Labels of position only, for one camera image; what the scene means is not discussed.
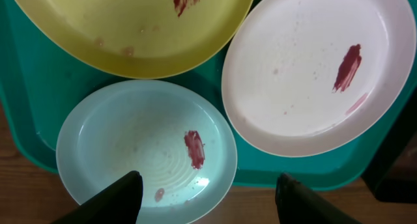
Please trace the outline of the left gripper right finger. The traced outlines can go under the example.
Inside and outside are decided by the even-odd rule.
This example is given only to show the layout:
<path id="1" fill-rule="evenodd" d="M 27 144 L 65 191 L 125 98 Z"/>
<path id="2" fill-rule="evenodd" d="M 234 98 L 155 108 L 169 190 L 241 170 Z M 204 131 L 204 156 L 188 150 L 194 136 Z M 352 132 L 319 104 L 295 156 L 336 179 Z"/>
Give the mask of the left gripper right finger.
<path id="1" fill-rule="evenodd" d="M 275 203 L 281 224 L 360 224 L 286 173 L 277 179 Z"/>

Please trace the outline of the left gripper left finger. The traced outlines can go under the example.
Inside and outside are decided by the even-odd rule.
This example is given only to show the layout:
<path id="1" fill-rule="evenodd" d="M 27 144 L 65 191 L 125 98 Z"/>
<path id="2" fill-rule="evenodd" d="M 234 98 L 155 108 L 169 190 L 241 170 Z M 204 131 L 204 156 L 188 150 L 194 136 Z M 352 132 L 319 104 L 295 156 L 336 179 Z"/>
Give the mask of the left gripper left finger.
<path id="1" fill-rule="evenodd" d="M 130 171 L 53 224 L 135 224 L 142 198 L 142 176 Z"/>

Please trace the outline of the light blue plate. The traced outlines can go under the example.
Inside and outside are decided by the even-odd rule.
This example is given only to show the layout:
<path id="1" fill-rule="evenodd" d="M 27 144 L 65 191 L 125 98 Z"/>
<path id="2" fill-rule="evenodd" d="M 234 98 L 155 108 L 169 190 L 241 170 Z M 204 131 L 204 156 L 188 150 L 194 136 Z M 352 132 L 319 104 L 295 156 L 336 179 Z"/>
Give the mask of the light blue plate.
<path id="1" fill-rule="evenodd" d="M 131 80 L 90 94 L 71 111 L 56 162 L 79 204 L 137 171 L 138 223 L 192 223 L 229 191 L 237 146 L 227 121 L 202 96 L 165 81 Z"/>

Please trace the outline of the white plate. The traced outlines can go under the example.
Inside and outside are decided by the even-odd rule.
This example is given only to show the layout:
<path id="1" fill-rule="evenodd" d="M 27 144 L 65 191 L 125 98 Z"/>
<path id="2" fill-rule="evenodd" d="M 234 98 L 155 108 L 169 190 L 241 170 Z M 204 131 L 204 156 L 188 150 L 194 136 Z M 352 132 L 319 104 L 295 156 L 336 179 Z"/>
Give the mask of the white plate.
<path id="1" fill-rule="evenodd" d="M 262 0 L 227 51 L 223 104 L 251 146 L 321 154 L 387 112 L 415 53 L 408 0 Z"/>

